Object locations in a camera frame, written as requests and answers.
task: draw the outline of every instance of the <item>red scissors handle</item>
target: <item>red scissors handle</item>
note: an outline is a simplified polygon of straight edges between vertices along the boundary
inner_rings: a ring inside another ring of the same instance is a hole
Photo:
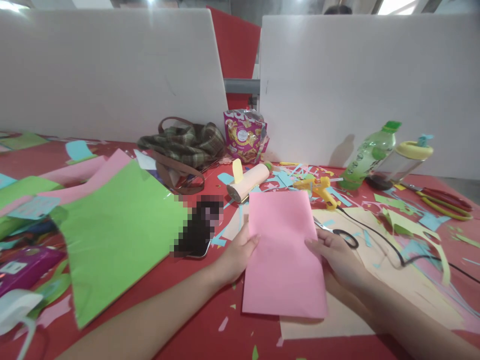
[[[442,200],[450,205],[465,210],[466,212],[471,212],[473,210],[472,206],[468,202],[448,192],[427,187],[423,188],[421,192],[425,195],[430,195],[433,198]]]

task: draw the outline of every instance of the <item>snack bag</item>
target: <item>snack bag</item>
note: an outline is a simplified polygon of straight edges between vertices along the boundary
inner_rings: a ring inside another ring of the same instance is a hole
[[[254,110],[228,110],[225,119],[226,148],[234,159],[257,164],[263,160],[269,137],[267,123]]]

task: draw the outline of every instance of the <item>table surface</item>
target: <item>table surface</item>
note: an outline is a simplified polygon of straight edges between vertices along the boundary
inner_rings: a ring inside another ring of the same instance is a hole
[[[126,142],[109,142],[107,144],[90,145],[90,148],[97,148],[95,151],[97,155],[111,156],[118,148],[124,151],[128,150],[133,154],[136,145]],[[68,160],[65,143],[52,141],[44,145],[1,154],[0,169],[1,173],[7,176],[21,179],[26,176],[38,176],[67,166],[66,161]],[[343,171],[342,169],[332,168],[327,168],[327,170],[334,172],[335,176],[332,177],[338,177]],[[220,165],[208,170],[205,176],[206,182],[203,194],[222,195],[225,203],[227,203],[230,198],[227,195],[225,185],[217,178],[220,173],[231,174],[231,166]],[[407,181],[416,186],[428,186],[460,196],[453,189],[431,176],[410,175]],[[351,191],[350,193],[352,196],[349,196],[349,198],[358,204],[362,204],[363,201],[375,201],[374,191],[366,184],[362,185],[358,191]],[[425,205],[412,191],[397,191],[397,194],[421,206]],[[480,209],[479,206],[473,203],[472,205],[475,209],[473,220],[462,222],[452,219],[444,223],[437,232],[441,236],[441,244],[448,260],[480,279],[480,266],[462,260],[466,257],[480,262],[480,249],[452,240],[448,228],[448,226],[460,227],[463,229],[463,235],[479,241],[480,238],[475,230],[480,226]],[[318,209],[324,208],[321,202],[316,202],[312,206]],[[235,204],[225,209],[224,220],[217,229],[217,233],[228,224],[236,209],[237,205]],[[57,234],[55,237],[58,241],[63,241],[61,234]],[[212,263],[224,250],[224,247],[213,246],[208,251],[207,256],[201,260],[186,258],[173,261],[169,257],[166,258],[82,331],[77,329],[73,309],[54,320],[47,328],[38,327],[26,359],[54,359],[102,323],[135,304],[161,293]],[[40,280],[36,286],[47,281],[49,277],[46,276]],[[454,269],[452,270],[451,281],[464,299],[476,308],[480,298],[480,285]],[[69,288],[53,304],[58,303],[71,293],[72,290]],[[285,340],[282,346],[277,346],[281,337],[279,317],[242,313],[242,295],[243,276],[237,281],[235,288],[229,285],[217,293],[165,345],[157,354],[156,359],[250,359],[254,346],[257,346],[260,359],[306,358],[311,360],[319,358],[351,359],[353,357],[357,359],[395,359],[408,357],[396,341],[387,334]],[[231,307],[233,304],[236,304],[236,309]],[[228,324],[223,332],[219,332],[219,326],[225,317],[228,317]],[[17,357],[25,336],[14,339],[15,333],[16,331],[13,330],[0,336],[2,359],[15,359]],[[456,331],[456,333],[480,347],[480,335],[466,331]]]

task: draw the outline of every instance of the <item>paper roll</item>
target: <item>paper roll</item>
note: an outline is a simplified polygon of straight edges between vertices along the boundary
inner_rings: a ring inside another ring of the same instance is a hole
[[[270,169],[268,166],[260,163],[244,173],[242,181],[227,185],[226,190],[234,201],[241,203],[254,187],[263,183],[269,176]]]

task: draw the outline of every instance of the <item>white partition board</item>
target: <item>white partition board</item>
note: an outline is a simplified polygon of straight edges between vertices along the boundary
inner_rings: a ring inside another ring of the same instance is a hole
[[[207,9],[0,11],[0,129],[135,142],[228,109]]]
[[[417,173],[480,179],[477,14],[264,16],[260,79],[271,160],[341,167],[399,120],[435,135]]]

